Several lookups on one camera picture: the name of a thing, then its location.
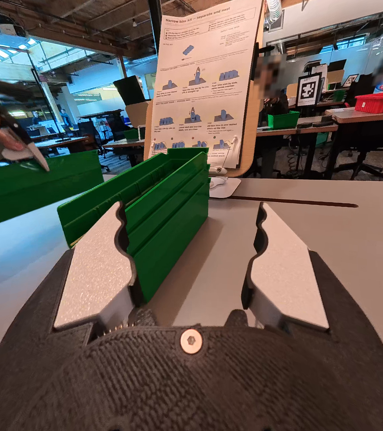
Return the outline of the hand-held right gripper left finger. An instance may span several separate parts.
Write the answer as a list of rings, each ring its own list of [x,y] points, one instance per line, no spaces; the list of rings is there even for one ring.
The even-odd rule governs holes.
[[[115,202],[74,245],[54,321],[61,331],[96,322],[123,326],[137,307],[137,270],[130,255],[124,206]]]

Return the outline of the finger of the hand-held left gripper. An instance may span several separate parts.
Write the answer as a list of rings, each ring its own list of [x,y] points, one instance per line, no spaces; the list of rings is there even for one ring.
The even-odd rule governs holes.
[[[33,159],[35,160],[45,171],[49,172],[50,168],[49,165],[43,156],[43,154],[40,152],[38,147],[35,145],[35,143],[31,142],[29,144],[21,143],[22,149],[21,150],[11,150],[7,148],[3,148],[1,150],[1,155],[4,159],[10,160],[10,161],[22,161],[27,159]]]

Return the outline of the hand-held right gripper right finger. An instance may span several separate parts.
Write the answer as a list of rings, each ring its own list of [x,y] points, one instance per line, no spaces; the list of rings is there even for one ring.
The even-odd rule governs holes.
[[[258,207],[253,248],[241,303],[253,314],[255,326],[282,328],[294,323],[328,331],[310,250],[264,202]]]

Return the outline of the wood-edged office desk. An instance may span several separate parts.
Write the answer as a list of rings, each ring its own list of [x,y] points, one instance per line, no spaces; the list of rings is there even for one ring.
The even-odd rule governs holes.
[[[308,144],[308,153],[303,169],[302,179],[309,180],[312,178],[312,164],[317,146],[317,134],[318,133],[329,133],[336,132],[339,126],[334,121],[318,121],[311,122],[312,117],[298,119],[297,126],[295,128],[285,129],[270,129],[270,128],[258,128],[256,133],[256,140],[260,138],[268,138],[272,136],[299,136],[301,134],[311,134],[312,138],[306,141]]]

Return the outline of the grey office desk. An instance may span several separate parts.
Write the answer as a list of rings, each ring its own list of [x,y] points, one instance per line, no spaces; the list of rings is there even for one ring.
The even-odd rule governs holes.
[[[372,114],[346,108],[334,110],[331,117],[338,129],[323,179],[331,180],[334,173],[343,171],[352,171],[350,180],[354,180],[361,171],[383,179],[382,169],[365,163],[368,153],[383,150],[383,113]],[[347,150],[358,153],[356,161],[336,167],[339,154]]]

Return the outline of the black monitor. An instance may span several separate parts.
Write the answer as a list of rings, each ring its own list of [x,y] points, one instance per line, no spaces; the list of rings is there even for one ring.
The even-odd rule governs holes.
[[[136,75],[113,81],[113,85],[126,106],[146,101]]]

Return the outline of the small green tray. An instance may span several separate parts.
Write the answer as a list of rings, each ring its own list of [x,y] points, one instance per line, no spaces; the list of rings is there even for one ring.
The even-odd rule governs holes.
[[[287,114],[268,114],[268,127],[272,130],[296,128],[299,116],[300,112],[292,110]]]

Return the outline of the black white tag sign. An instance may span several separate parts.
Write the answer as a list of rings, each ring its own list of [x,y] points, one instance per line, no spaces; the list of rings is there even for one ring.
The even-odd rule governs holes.
[[[300,76],[297,82],[296,108],[316,106],[321,95],[322,72]]]

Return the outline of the red plastic crate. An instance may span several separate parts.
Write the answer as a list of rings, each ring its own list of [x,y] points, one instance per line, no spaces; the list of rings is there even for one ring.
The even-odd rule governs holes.
[[[356,96],[355,110],[370,114],[383,113],[383,93]]]

